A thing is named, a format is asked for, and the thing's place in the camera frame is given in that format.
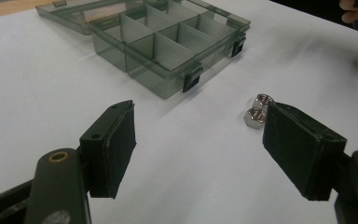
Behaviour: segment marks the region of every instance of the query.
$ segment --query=finger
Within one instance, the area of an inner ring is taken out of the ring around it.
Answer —
[[[342,15],[342,20],[345,23],[354,23],[358,20],[358,11],[349,11],[345,12],[344,15]]]
[[[358,7],[354,7],[355,0],[340,0],[339,6],[347,11],[358,11]]]

